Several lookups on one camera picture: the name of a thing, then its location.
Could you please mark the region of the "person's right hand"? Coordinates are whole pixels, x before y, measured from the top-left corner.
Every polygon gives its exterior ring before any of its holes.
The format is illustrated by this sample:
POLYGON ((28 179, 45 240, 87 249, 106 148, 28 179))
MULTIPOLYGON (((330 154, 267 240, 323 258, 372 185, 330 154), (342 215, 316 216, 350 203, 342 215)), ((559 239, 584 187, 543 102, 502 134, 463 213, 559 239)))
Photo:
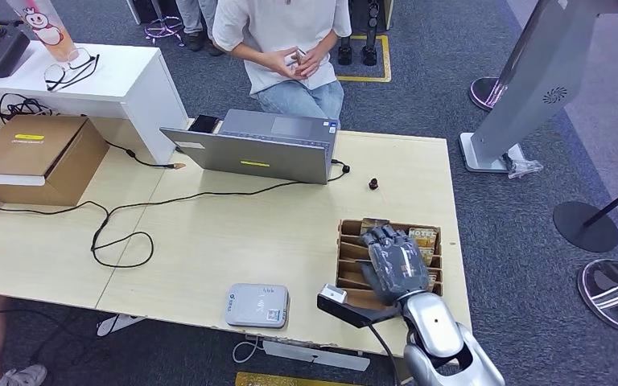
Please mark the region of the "person's right hand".
POLYGON ((286 78, 293 80, 301 79, 302 76, 286 63, 286 58, 293 56, 296 51, 297 47, 292 47, 281 51, 267 52, 264 54, 264 66, 286 78))

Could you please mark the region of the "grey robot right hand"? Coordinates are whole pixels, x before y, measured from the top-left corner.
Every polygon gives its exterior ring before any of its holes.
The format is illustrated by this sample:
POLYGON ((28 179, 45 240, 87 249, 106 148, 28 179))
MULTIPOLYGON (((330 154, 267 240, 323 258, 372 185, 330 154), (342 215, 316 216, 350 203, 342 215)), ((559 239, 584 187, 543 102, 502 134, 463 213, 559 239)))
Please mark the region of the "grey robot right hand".
POLYGON ((428 268, 417 243, 401 229, 384 224, 360 235, 368 249, 369 262, 361 269, 369 286, 386 306, 428 291, 428 268))

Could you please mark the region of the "person's left hand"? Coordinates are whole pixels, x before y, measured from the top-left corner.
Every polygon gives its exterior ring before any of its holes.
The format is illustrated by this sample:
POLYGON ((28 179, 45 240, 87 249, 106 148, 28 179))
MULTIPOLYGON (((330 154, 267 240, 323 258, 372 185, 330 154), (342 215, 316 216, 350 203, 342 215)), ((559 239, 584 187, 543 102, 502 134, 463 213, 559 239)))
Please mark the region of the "person's left hand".
POLYGON ((301 79, 306 79, 316 73, 326 56, 326 53, 318 48, 313 48, 307 52, 299 61, 295 74, 301 79))

